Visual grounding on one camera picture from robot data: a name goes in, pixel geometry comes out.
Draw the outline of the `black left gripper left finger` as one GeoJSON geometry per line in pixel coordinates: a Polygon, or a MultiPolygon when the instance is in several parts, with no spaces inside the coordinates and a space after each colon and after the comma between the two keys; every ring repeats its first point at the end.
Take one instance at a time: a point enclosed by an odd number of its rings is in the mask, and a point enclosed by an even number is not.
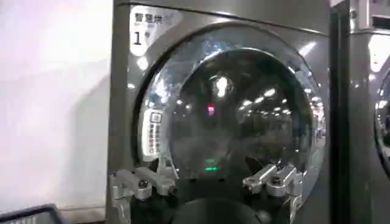
{"type": "Polygon", "coordinates": [[[134,198],[145,201],[153,191],[167,197],[176,191],[178,174],[172,158],[160,157],[150,166],[133,170],[121,169],[110,175],[110,197],[120,223],[131,223],[130,202],[134,198]]]}

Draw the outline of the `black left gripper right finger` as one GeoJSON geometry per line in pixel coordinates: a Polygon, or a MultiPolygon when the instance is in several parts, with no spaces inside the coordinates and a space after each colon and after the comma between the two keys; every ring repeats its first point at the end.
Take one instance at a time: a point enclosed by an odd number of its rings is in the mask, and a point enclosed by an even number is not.
{"type": "Polygon", "coordinates": [[[293,223],[302,204],[303,173],[293,165],[264,164],[253,156],[245,162],[251,172],[242,180],[246,200],[272,200],[259,210],[260,222],[293,223]]]}

